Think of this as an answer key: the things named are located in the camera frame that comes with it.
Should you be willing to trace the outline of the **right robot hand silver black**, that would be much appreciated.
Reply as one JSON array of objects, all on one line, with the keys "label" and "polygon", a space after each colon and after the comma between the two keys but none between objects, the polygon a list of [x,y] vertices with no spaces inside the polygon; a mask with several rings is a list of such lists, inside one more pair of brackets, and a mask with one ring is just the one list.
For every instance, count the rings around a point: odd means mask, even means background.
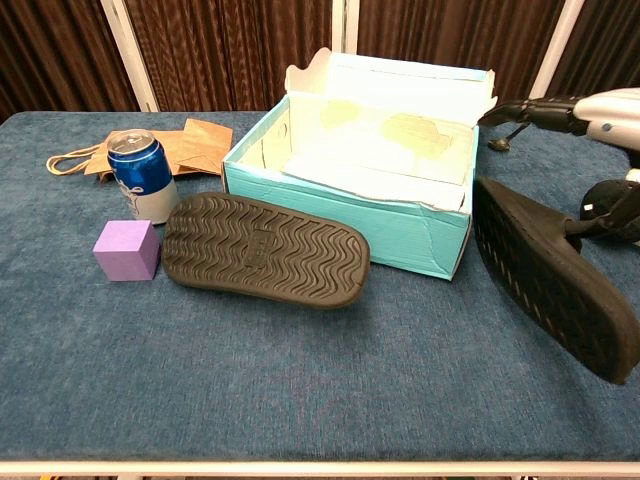
[{"label": "right robot hand silver black", "polygon": [[488,110],[480,125],[516,123],[511,134],[489,142],[495,151],[510,149],[510,141],[530,125],[587,136],[623,151],[629,170],[623,180],[604,180],[584,194],[580,219],[610,215],[613,225],[601,234],[614,241],[639,241],[639,89],[621,88],[588,96],[511,100]]}]

